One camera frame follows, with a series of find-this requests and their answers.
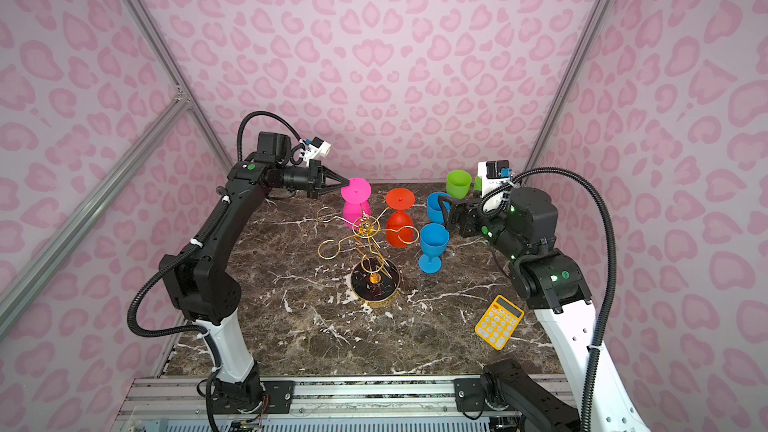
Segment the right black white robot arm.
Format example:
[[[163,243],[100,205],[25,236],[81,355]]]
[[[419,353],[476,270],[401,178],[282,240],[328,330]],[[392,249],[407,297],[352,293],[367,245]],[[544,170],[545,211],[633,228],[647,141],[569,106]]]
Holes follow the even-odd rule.
[[[494,211],[486,210],[486,197],[438,200],[448,231],[481,235],[508,259],[513,288],[544,328],[576,401],[566,404],[511,359],[485,367],[480,382],[486,403],[518,412],[523,431],[648,428],[604,344],[617,285],[616,240],[604,200],[590,183],[584,187],[605,229],[607,279],[599,305],[580,266],[555,245],[558,211],[546,192],[506,184],[497,190],[503,199]]]

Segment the blue wine glass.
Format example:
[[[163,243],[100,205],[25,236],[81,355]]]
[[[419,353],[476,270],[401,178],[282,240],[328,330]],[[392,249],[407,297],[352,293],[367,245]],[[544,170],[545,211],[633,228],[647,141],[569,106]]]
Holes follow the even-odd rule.
[[[441,210],[440,203],[439,203],[439,198],[444,196],[447,196],[447,193],[434,192],[434,193],[431,193],[427,198],[426,213],[429,221],[432,223],[437,223],[437,224],[444,223],[443,212]]]
[[[438,223],[425,225],[419,236],[422,255],[419,258],[419,268],[427,274],[435,274],[442,268],[441,256],[445,252],[450,234]]]

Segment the red wine glass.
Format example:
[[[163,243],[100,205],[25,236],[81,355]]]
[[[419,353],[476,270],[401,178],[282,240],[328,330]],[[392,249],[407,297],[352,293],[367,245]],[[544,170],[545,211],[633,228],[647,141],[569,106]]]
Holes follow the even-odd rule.
[[[415,204],[415,195],[406,188],[395,188],[386,195],[386,204],[393,210],[386,224],[387,242],[396,248],[404,248],[418,240],[408,210]]]

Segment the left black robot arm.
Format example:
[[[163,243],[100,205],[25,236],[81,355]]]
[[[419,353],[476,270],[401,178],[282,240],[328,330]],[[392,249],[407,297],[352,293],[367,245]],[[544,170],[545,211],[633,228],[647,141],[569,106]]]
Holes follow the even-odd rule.
[[[200,232],[178,255],[167,255],[160,263],[172,305],[212,355],[213,377],[205,391],[211,409],[256,410],[265,395],[239,325],[242,288],[227,272],[232,249],[272,190],[303,191],[318,198],[348,185],[348,179],[322,165],[330,150],[330,143],[319,137],[293,144],[285,134],[260,133],[256,151],[228,173],[218,191],[220,200]]]

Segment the magenta wine glass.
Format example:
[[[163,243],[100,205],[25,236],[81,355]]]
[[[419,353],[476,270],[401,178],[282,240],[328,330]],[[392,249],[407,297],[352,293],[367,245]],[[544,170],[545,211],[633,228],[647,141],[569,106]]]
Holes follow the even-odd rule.
[[[349,228],[353,228],[364,215],[371,214],[368,202],[371,193],[370,183],[362,178],[350,179],[349,184],[341,189],[344,200],[342,219]]]

